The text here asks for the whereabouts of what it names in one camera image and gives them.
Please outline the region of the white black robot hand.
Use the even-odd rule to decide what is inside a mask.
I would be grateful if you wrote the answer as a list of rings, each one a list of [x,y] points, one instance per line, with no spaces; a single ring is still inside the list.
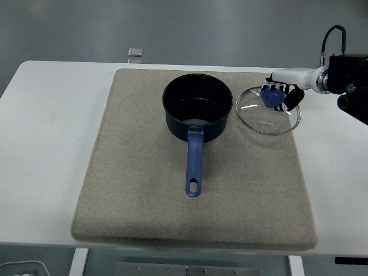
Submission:
[[[324,87],[325,68],[286,68],[271,73],[261,87],[264,105],[278,112],[293,110],[304,98],[304,91],[327,92]]]

